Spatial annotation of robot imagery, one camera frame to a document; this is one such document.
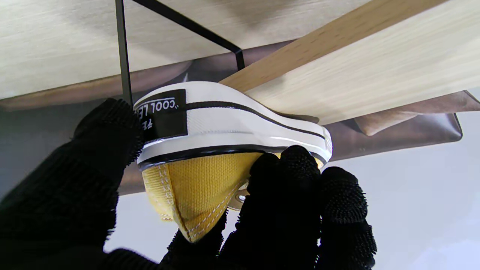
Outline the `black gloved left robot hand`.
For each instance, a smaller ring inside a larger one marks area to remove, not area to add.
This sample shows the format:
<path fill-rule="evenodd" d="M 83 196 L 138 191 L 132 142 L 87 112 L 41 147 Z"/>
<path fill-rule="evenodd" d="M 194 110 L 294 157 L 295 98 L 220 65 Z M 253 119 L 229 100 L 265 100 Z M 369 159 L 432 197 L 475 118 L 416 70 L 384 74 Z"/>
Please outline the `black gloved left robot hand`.
<path fill-rule="evenodd" d="M 291 146 L 250 169 L 249 196 L 224 240 L 226 214 L 197 243 L 177 232 L 160 263 L 104 251 L 116 225 L 118 187 L 140 154 L 140 122 L 107 99 L 1 201 L 3 270 L 370 270 L 377 245 L 358 179 L 320 171 Z"/>

